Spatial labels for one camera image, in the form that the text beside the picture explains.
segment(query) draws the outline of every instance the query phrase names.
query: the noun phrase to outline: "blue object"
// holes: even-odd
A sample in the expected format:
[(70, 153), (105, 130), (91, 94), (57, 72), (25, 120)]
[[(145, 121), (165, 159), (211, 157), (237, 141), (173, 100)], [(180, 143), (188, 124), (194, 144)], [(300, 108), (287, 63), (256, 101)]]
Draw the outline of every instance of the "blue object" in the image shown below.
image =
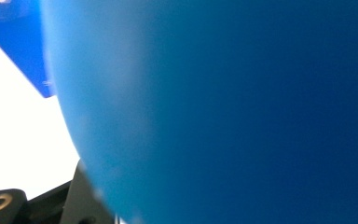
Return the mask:
[(42, 5), (69, 131), (128, 223), (358, 223), (358, 1)]
[(44, 97), (53, 95), (43, 58), (39, 2), (0, 3), (0, 48)]

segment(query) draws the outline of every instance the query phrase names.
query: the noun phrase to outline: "blue panel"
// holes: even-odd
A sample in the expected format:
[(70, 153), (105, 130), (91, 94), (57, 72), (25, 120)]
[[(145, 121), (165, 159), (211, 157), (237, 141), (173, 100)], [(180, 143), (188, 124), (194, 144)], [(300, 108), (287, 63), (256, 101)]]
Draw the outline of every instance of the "blue panel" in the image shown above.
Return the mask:
[(0, 3), (0, 47), (44, 97), (52, 95), (43, 59), (38, 1)]
[(68, 128), (130, 224), (358, 223), (358, 0), (43, 5)]

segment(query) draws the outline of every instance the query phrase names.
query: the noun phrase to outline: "white background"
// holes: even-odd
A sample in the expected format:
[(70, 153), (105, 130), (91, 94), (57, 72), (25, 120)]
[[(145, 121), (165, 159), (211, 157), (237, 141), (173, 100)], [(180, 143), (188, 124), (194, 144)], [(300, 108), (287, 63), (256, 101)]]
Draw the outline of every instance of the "white background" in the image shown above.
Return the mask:
[(57, 98), (39, 95), (0, 50), (0, 189), (32, 199), (71, 180), (77, 161)]

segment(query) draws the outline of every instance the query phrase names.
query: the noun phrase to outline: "white surface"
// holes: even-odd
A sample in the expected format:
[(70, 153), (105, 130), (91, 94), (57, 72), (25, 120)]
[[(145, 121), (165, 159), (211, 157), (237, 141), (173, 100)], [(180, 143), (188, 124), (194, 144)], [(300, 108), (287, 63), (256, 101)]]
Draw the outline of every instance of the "white surface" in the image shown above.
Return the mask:
[(71, 180), (77, 161), (57, 98), (40, 96), (0, 50), (0, 189), (32, 199)]

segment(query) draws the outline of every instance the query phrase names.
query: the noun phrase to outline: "blue surface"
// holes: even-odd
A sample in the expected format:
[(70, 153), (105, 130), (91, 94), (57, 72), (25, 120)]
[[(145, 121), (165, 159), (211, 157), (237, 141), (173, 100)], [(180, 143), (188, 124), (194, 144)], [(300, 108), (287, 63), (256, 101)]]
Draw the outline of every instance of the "blue surface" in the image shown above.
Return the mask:
[(0, 3), (0, 48), (44, 97), (53, 95), (43, 58), (39, 1)]
[(358, 1), (43, 9), (76, 148), (129, 223), (358, 223)]

